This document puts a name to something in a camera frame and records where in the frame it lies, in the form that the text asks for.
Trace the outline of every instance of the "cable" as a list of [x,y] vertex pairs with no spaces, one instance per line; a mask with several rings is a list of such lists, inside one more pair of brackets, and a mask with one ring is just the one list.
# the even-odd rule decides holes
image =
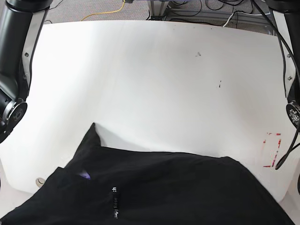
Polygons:
[[85,20],[86,18],[92,16],[92,15],[101,15],[101,14],[108,14],[108,13],[117,13],[119,11],[121,11],[124,8],[125,5],[125,0],[123,0],[123,5],[120,9],[116,10],[116,11],[111,11],[111,12],[102,12],[102,13],[93,13],[91,15],[87,15],[86,17],[84,17],[81,21]]
[[177,13],[175,13],[175,12],[171,12],[171,13],[174,13],[174,14],[176,14],[176,15],[180,15],[180,16],[195,16],[195,15],[198,15],[200,12],[201,12],[201,10],[202,10],[202,2],[201,2],[201,0],[199,0],[200,1],[200,4],[201,4],[201,7],[200,7],[200,10],[199,10],[199,12],[197,12],[196,14],[194,14],[194,15],[180,15],[180,14],[177,14]]
[[[279,37],[279,39],[281,40],[281,42],[284,44],[284,46],[286,47],[287,51],[289,52],[290,56],[291,56],[291,59],[295,65],[295,68],[296,68],[296,75],[297,75],[297,78],[298,78],[298,81],[300,82],[300,74],[299,74],[299,68],[298,68],[298,65],[296,63],[296,60],[295,60],[295,57],[294,57],[294,54],[293,52],[291,51],[289,45],[287,44],[287,42],[285,41],[284,37],[280,34],[279,30],[277,29],[277,27],[272,23],[272,21],[266,16],[266,14],[263,12],[263,10],[258,6],[258,4],[255,2],[255,0],[251,0],[252,3],[255,5],[255,7],[258,9],[258,11],[262,14],[262,16],[265,18],[266,21],[268,21],[268,23],[270,24],[270,26],[273,28],[273,30],[277,33],[277,36]],[[294,144],[297,140],[297,137],[298,137],[298,133],[300,131],[300,121],[298,122],[298,125],[297,125],[297,130],[296,130],[296,133],[294,135],[294,138],[292,140],[292,143],[287,151],[287,153],[278,161],[278,163],[276,164],[275,166],[275,170],[278,170],[282,165],[283,163],[286,161],[287,157],[289,156],[289,154],[294,150],[296,149],[299,145],[297,144],[295,147],[294,147]]]
[[240,5],[241,3],[243,3],[245,0],[241,0],[240,2],[236,3],[236,4],[231,4],[229,2],[236,2],[236,1],[239,1],[239,0],[232,0],[232,1],[229,1],[229,0],[218,0],[224,4],[227,4],[227,5],[230,5],[230,6],[238,6]]
[[206,7],[207,7],[208,9],[210,9],[210,10],[218,11],[218,10],[220,10],[220,9],[222,9],[222,8],[224,7],[225,3],[223,2],[223,5],[221,5],[219,8],[210,8],[210,7],[208,6],[208,0],[205,0],[205,5],[206,5]]
[[239,13],[236,14],[237,16],[237,19],[236,19],[236,25],[235,25],[235,28],[237,29],[238,28],[238,24],[239,24]]
[[262,16],[262,14],[250,14],[250,13],[244,13],[244,12],[241,12],[242,14],[246,14],[246,15],[257,15],[257,16]]
[[148,18],[146,20],[149,20],[149,18],[150,18],[150,10],[148,10],[148,12],[149,12],[149,16],[148,16]]
[[233,18],[233,16],[234,16],[234,14],[236,14],[237,13],[237,15],[238,15],[238,19],[237,19],[237,21],[239,21],[239,14],[238,13],[242,13],[242,14],[246,14],[246,15],[254,15],[254,16],[262,16],[262,14],[250,14],[250,13],[245,13],[244,11],[235,11],[234,13],[232,13],[231,14],[231,16],[228,18],[228,20],[227,20],[227,22],[223,25],[223,27],[225,27],[225,26],[227,26],[228,25],[228,23],[231,21],[231,19]]
[[49,10],[56,8],[57,6],[60,5],[60,3],[58,3],[58,4],[57,4],[55,7],[53,7],[53,8],[50,8]]
[[227,22],[226,22],[222,27],[227,26],[227,24],[231,21],[231,19],[233,18],[234,14],[235,14],[236,12],[237,12],[237,11],[235,11],[234,13],[231,14],[231,16],[228,18]]
[[173,3],[173,4],[176,5],[176,6],[182,6],[182,5],[187,4],[187,1],[184,1],[183,3],[177,3],[177,2],[175,2],[175,1],[171,1],[171,3]]

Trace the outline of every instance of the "black fabric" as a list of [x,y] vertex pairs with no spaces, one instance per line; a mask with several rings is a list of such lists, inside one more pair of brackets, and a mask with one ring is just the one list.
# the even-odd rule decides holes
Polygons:
[[[85,172],[86,178],[80,175]],[[0,221],[2,225],[294,224],[235,160],[101,147],[95,124],[69,164]]]

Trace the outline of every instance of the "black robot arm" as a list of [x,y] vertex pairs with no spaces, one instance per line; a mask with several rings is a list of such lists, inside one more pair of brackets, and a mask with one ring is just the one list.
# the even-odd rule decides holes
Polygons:
[[24,116],[32,59],[52,0],[6,0],[0,21],[0,143]]
[[[274,23],[277,25],[279,32],[290,44],[289,47],[293,51],[296,64],[298,68],[300,68],[300,1],[266,0],[266,3],[272,12]],[[290,55],[285,46],[281,43],[281,40],[279,40],[279,43],[286,65],[285,72],[288,70],[291,71],[291,69],[294,69],[294,64],[291,63]],[[300,88],[295,70],[292,74],[286,74],[284,85],[285,96],[288,101],[286,107],[287,114],[293,125],[297,127],[300,118]]]

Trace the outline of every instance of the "white table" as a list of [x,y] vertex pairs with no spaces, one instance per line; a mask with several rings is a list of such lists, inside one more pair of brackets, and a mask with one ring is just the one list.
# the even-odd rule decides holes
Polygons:
[[208,25],[45,25],[29,108],[0,145],[8,182],[37,191],[36,178],[64,166],[94,121],[109,147],[230,156],[280,201],[299,161],[295,151],[280,170],[263,167],[267,132],[281,133],[279,159],[295,131],[281,57],[276,37]]

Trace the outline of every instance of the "gray carpet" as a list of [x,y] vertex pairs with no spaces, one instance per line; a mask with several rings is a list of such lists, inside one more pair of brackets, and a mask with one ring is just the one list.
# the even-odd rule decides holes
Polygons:
[[[0,12],[2,12],[5,0],[0,0]],[[54,0],[51,7],[55,7],[61,0]],[[202,10],[209,10],[202,1]],[[256,0],[262,9],[267,12],[268,8],[261,0]],[[222,3],[217,0],[208,0],[209,7],[218,8]],[[51,9],[48,13],[47,20],[52,23],[73,22],[83,19],[86,15],[96,12],[114,11],[121,7],[122,0],[64,0],[56,8]],[[198,11],[201,7],[199,0],[191,0],[186,5],[177,7]],[[250,0],[245,0],[240,5],[234,7],[235,10],[251,12]],[[221,11],[232,12],[233,7],[225,5]],[[135,0],[132,4],[125,4],[124,8],[117,13],[95,15],[86,20],[145,20],[148,17],[148,3],[146,0]],[[210,21],[213,24],[220,24],[216,21]],[[231,22],[228,27],[235,28],[235,23]],[[251,30],[260,33],[268,33],[263,26],[239,23],[238,29]]]

